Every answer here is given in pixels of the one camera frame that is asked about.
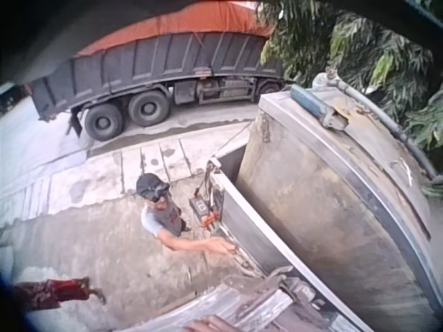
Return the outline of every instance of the man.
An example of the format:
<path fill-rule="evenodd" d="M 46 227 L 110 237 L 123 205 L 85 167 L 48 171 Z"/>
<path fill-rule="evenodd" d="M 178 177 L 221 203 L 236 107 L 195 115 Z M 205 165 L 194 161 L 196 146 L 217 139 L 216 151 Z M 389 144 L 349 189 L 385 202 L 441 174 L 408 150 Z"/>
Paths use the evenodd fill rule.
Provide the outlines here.
<path fill-rule="evenodd" d="M 103 292 L 89 287 L 89 277 L 71 280 L 46 280 L 45 282 L 20 282 L 12 287 L 12 294 L 23 311 L 56 309 L 60 302 L 89 299 L 95 295 L 106 304 Z"/>
<path fill-rule="evenodd" d="M 157 175 L 147 173 L 141 175 L 136 184 L 136 192 L 145 199 L 145 207 L 141 212 L 141 223 L 160 242 L 174 251 L 206 250 L 227 254 L 235 250 L 235 246 L 221 237 L 204 240 L 181 239 L 180 234 L 186 224 L 181 219 L 181 210 L 172 200 L 169 184 L 164 183 Z"/>

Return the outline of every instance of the dump truck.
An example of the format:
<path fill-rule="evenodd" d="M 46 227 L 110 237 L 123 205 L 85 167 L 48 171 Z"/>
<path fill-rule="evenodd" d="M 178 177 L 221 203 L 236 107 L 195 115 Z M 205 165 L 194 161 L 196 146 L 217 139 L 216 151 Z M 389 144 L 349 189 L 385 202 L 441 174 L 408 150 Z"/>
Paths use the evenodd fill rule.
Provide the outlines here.
<path fill-rule="evenodd" d="M 210 159 L 190 199 L 199 220 L 218 212 L 210 227 L 237 244 L 249 279 L 228 277 L 128 332 L 179 331 L 208 314 L 240 331 L 438 326 L 443 220 L 420 190 L 429 165 L 371 101 L 333 74 L 325 82 L 263 95 L 249 139 Z"/>
<path fill-rule="evenodd" d="M 39 119 L 70 112 L 91 138 L 106 141 L 125 119 L 149 127 L 163 122 L 171 101 L 208 104 L 257 101 L 284 84 L 278 60 L 260 63 L 270 29 L 254 11 L 230 1 L 202 2 L 132 24 L 81 50 L 54 73 L 30 83 Z"/>

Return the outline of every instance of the metal edge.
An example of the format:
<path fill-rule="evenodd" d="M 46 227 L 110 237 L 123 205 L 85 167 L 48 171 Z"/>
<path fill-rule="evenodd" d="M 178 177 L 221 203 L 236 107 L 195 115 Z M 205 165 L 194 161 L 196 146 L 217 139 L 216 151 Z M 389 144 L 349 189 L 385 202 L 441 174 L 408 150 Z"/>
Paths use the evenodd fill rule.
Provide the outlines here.
<path fill-rule="evenodd" d="M 390 201 L 378 190 L 377 186 L 364 174 L 358 165 L 345 154 L 339 153 L 342 149 L 336 146 L 329 138 L 322 135 L 315 128 L 312 128 L 309 123 L 297 117 L 296 113 L 290 113 L 282 108 L 278 103 L 272 101 L 271 98 L 266 98 L 266 102 L 272 104 L 272 107 L 261 102 L 259 104 L 261 110 L 290 130 L 292 134 L 312 149 L 319 158 L 323 159 L 361 198 L 385 230 L 392 236 L 399 248 L 405 250 L 404 252 L 407 254 L 414 254 L 403 255 L 403 257 L 413 270 L 433 310 L 441 311 L 443 308 L 443 297 L 433 271 L 428 264 L 428 258 Z"/>
<path fill-rule="evenodd" d="M 213 174 L 214 178 L 223 186 L 223 188 L 235 199 L 242 207 L 255 226 L 269 239 L 269 241 L 288 259 L 288 261 L 306 277 L 311 284 L 317 288 L 335 307 L 340 310 L 352 323 L 362 331 L 373 331 L 363 320 L 361 320 L 346 304 L 344 304 L 302 261 L 297 255 L 283 242 L 283 240 L 272 230 L 272 228 L 262 219 L 262 217 L 253 209 L 248 201 L 240 194 L 237 188 L 229 181 L 223 173 Z"/>

